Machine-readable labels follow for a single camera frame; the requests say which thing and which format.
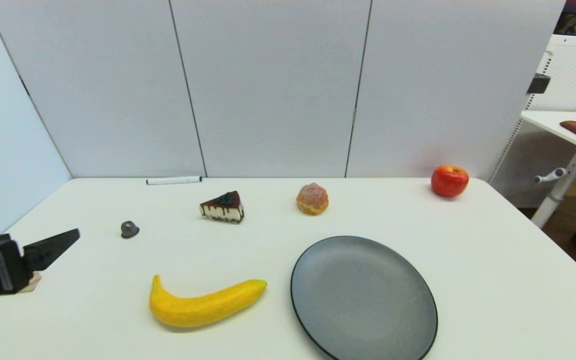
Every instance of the apple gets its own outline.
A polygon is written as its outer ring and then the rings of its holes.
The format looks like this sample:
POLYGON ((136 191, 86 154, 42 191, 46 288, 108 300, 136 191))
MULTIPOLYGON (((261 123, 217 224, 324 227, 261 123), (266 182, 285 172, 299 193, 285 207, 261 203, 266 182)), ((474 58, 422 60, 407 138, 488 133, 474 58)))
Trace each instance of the apple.
POLYGON ((442 165, 434 169, 430 185, 439 196, 452 198, 463 193, 468 185, 468 172, 459 166, 442 165))

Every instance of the plate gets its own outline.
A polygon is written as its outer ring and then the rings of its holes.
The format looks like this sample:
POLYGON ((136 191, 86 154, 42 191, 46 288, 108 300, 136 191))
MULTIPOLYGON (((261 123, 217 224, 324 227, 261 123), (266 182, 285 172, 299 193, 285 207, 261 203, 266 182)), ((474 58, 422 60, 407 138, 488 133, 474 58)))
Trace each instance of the plate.
POLYGON ((329 237, 306 249, 290 296, 308 336, 337 360, 418 360, 437 335, 424 278, 403 256, 363 237, 329 237))

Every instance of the white table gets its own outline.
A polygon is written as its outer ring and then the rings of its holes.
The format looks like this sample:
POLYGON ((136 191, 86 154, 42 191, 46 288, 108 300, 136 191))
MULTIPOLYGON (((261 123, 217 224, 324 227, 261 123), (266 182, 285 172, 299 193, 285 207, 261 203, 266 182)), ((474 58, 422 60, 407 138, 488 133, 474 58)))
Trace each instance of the white table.
MULTIPOLYGON (((557 135, 565 141, 576 145, 576 134, 560 125, 562 121, 576 121, 576 112, 564 111, 523 111, 521 118, 528 123, 538 126, 547 132, 557 135)), ((576 153, 566 167, 568 174, 553 187, 546 199, 541 203, 537 212, 532 217, 535 225, 543 228, 551 218, 559 204, 563 201, 569 187, 576 178, 576 153)))
POLYGON ((439 328, 426 359, 576 359, 576 263, 487 183, 453 200, 427 178, 320 178, 330 206, 302 214, 310 179, 76 179, 25 215, 20 245, 72 228, 81 238, 34 292, 0 296, 0 360, 325 359, 301 329, 290 277, 320 239, 358 235, 398 251, 423 275, 439 328), (239 225, 203 219, 199 203, 239 191, 239 225), (120 224, 141 232, 120 237, 120 224), (148 308, 154 274, 179 296, 268 282, 225 321, 171 331, 148 308))

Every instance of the banana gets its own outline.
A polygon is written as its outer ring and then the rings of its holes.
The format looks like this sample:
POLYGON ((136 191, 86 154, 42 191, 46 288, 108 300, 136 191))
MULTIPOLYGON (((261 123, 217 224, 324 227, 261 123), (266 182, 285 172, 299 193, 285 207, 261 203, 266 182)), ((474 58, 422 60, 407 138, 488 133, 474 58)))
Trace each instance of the banana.
POLYGON ((150 311, 163 324, 196 328, 230 317, 249 307, 266 289, 264 280, 248 280, 227 289, 195 298, 173 296, 155 275, 150 290, 150 311))

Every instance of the whiteboard marker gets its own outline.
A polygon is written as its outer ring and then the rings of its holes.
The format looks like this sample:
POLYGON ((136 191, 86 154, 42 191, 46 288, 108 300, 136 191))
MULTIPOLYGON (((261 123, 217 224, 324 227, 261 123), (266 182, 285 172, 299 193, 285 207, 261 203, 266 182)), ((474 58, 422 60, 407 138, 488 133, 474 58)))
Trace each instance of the whiteboard marker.
POLYGON ((166 184, 189 184, 201 182, 201 176, 177 176, 177 177, 155 177, 147 178, 147 185, 166 185, 166 184))

